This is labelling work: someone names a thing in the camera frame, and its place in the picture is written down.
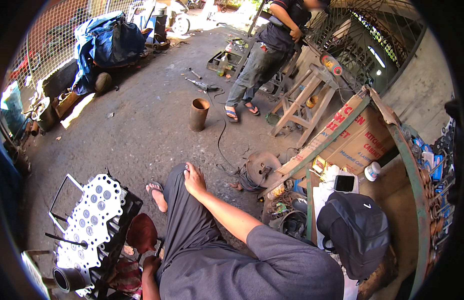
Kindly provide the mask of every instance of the mobile phone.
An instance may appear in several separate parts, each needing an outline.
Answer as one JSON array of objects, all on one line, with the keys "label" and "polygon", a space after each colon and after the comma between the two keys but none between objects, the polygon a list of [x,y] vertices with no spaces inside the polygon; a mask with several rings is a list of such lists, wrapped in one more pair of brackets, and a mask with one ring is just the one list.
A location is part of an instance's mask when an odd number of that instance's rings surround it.
[{"label": "mobile phone", "polygon": [[354,190],[354,176],[337,175],[334,182],[334,190],[340,192],[351,192]]}]

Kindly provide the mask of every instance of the man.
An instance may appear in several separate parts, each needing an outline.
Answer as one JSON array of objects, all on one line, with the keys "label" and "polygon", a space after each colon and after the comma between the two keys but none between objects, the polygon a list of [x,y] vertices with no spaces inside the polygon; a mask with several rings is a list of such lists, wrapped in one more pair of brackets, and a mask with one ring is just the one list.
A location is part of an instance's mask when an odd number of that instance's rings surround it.
[{"label": "man", "polygon": [[[191,163],[172,169],[163,192],[146,189],[168,216],[163,261],[144,261],[144,300],[343,298],[343,273],[330,255],[218,199]],[[214,217],[257,258],[229,246]]]},{"label": "man", "polygon": [[230,122],[238,122],[235,108],[242,100],[248,110],[259,116],[259,109],[252,104],[255,93],[269,81],[282,65],[292,57],[294,44],[299,42],[304,26],[311,18],[310,9],[326,9],[330,0],[274,0],[271,11],[290,32],[273,25],[257,34],[244,70],[230,90],[224,111]]}]

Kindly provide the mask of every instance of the wire fence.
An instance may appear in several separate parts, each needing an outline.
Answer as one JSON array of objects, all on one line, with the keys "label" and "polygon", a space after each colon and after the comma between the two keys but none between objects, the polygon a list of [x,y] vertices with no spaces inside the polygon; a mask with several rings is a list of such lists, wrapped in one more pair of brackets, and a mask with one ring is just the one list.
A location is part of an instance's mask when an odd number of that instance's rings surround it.
[{"label": "wire fence", "polygon": [[133,0],[52,0],[24,37],[7,72],[7,85],[16,80],[22,93],[33,94],[39,80],[46,78],[73,57],[75,28],[104,13],[118,10],[127,13],[132,2]]},{"label": "wire fence", "polygon": [[414,6],[400,0],[332,0],[330,14],[311,20],[309,44],[342,65],[352,90],[384,90],[412,55],[426,29]]}]

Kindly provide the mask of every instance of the flip-flop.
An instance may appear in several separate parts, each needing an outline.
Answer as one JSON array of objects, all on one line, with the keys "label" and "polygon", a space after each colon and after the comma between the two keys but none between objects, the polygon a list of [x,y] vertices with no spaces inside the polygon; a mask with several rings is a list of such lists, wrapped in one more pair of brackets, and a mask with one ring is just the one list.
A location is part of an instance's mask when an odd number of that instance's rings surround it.
[{"label": "flip-flop", "polygon": [[[253,105],[251,107],[248,107],[247,105],[245,105],[245,107],[247,107],[247,109],[250,111],[251,109],[252,110],[255,110],[257,108],[257,106]],[[257,109],[257,112],[252,112],[250,111],[251,114],[253,114],[254,116],[259,116],[260,115],[260,111],[259,109]]]},{"label": "flip-flop", "polygon": [[160,183],[158,183],[158,182],[151,182],[150,184],[155,184],[155,185],[158,185],[158,186],[160,187],[160,189],[157,189],[157,188],[155,188],[155,187],[150,187],[150,185],[149,185],[150,189],[148,189],[148,194],[149,194],[149,195],[152,197],[152,199],[155,201],[154,196],[152,196],[152,191],[153,191],[153,190],[156,190],[156,191],[159,191],[159,192],[163,193],[163,192],[164,192],[164,189],[162,188],[162,186],[161,186]]},{"label": "flip-flop", "polygon": [[230,117],[227,113],[229,114],[233,114],[237,117],[237,114],[234,112],[234,111],[228,111],[225,109],[225,107],[222,107],[222,109],[224,110],[225,112],[225,116],[229,118],[229,122],[239,122],[239,119],[237,118],[237,120],[233,117]]}]

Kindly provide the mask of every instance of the tarp-covered object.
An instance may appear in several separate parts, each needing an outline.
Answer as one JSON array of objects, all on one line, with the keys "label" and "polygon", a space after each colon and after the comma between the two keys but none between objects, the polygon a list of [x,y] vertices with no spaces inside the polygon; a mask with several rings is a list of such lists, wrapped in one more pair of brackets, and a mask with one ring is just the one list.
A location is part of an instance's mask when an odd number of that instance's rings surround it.
[{"label": "tarp-covered object", "polygon": [[144,51],[145,39],[137,25],[125,21],[121,11],[97,16],[75,29],[73,57],[79,70],[72,90],[83,95],[94,90],[96,74],[91,66],[120,67],[136,62]]}]

